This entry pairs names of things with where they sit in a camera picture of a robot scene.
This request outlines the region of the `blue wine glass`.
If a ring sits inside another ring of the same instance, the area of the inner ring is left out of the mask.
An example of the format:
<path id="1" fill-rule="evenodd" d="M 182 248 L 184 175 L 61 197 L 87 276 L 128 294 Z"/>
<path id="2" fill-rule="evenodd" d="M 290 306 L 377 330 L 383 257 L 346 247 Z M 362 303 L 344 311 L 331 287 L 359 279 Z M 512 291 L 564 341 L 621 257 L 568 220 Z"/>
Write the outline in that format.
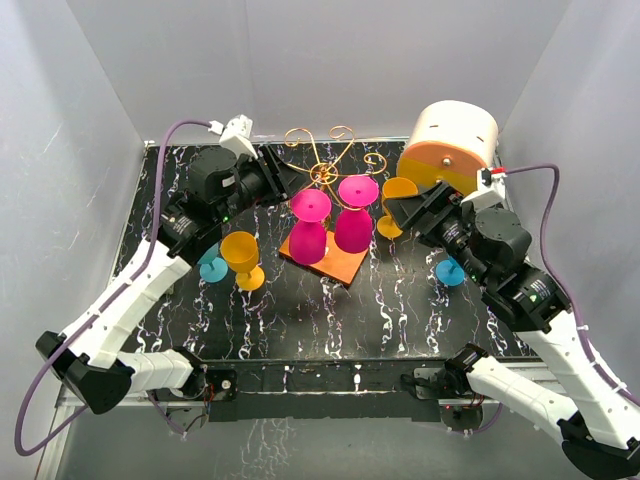
<path id="1" fill-rule="evenodd" d="M 440 261 L 436 266 L 435 273 L 437 280 L 447 287 L 459 286 L 465 279 L 464 270 L 452 257 Z"/>
<path id="2" fill-rule="evenodd" d="M 227 262 L 219 256 L 219 244 L 212 245 L 198 261 L 200 278 L 207 283 L 218 283 L 228 272 Z"/>

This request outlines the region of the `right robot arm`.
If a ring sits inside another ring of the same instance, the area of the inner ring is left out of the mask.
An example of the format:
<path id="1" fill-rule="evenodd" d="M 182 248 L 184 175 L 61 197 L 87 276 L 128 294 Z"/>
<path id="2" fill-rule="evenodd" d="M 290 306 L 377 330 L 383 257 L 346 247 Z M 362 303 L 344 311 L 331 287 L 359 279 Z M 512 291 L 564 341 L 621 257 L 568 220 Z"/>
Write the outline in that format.
<path id="1" fill-rule="evenodd" d="M 460 397 L 493 398 L 544 430 L 591 479 L 639 474 L 639 408 L 600 377 L 602 363 L 580 342 L 574 308 L 553 277 L 526 257 L 531 235 L 503 207 L 476 210 L 448 183 L 384 202 L 403 230 L 442 248 L 481 289 L 489 311 L 544 361 L 563 388 L 557 394 L 466 344 L 446 360 L 441 388 Z"/>

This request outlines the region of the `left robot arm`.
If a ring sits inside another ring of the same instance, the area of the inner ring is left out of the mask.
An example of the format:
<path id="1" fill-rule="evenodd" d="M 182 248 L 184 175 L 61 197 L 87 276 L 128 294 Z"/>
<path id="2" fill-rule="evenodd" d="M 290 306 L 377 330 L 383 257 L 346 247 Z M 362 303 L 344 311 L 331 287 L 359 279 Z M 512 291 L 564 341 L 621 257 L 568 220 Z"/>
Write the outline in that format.
<path id="1" fill-rule="evenodd" d="M 201 150 L 189 165 L 184 189 L 159 216 L 129 264 L 89 308 L 62 332 L 44 332 L 36 349 L 54 375 L 95 414 L 127 395 L 174 389 L 200 396 L 207 376 L 202 362 L 184 348 L 131 354 L 122 347 L 161 297 L 222 238 L 223 226 L 256 206 L 291 199 L 308 176 L 279 158 L 269 145 L 256 157 L 223 147 Z"/>

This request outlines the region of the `white orange cylindrical container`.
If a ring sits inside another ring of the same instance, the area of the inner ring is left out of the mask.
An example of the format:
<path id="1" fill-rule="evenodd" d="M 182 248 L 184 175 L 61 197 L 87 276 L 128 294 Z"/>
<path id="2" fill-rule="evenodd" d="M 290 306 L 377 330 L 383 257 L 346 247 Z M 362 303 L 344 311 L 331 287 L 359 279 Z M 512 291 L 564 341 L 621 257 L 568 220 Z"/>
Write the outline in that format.
<path id="1" fill-rule="evenodd" d="M 398 177 L 420 188 L 445 181 L 463 195 L 477 188 L 477 171 L 493 164 L 499 127 L 483 108 L 457 100 L 420 113 L 396 165 Z"/>

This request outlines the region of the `orange wine glass left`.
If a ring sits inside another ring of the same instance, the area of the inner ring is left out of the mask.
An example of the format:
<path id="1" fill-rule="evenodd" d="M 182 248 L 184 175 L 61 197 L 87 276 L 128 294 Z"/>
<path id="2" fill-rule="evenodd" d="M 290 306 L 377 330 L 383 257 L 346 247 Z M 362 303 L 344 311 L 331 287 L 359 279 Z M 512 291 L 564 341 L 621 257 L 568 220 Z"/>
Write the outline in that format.
<path id="1" fill-rule="evenodd" d="M 220 254 L 235 273 L 235 282 L 244 291 L 255 291 L 265 281 L 265 273 L 259 266 L 259 249 L 256 238 L 246 231 L 228 234 L 220 243 Z"/>

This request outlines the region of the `magenta wine glass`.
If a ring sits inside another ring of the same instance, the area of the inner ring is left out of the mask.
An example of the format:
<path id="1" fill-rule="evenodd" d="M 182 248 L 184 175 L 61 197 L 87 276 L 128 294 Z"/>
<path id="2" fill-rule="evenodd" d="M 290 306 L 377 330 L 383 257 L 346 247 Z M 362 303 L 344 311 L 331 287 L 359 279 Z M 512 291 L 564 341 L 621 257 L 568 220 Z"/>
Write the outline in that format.
<path id="1" fill-rule="evenodd" d="M 331 213 L 331 201 L 323 191 L 306 189 L 293 197 L 291 210 L 297 222 L 289 237 L 290 255 L 301 265 L 315 264 L 325 255 L 324 221 Z"/>
<path id="2" fill-rule="evenodd" d="M 364 252 L 373 236 L 373 220 L 368 207 L 377 200 L 379 186 L 369 176 L 355 175 L 340 183 L 338 193 L 348 208 L 343 209 L 336 221 L 336 245 L 347 253 Z"/>

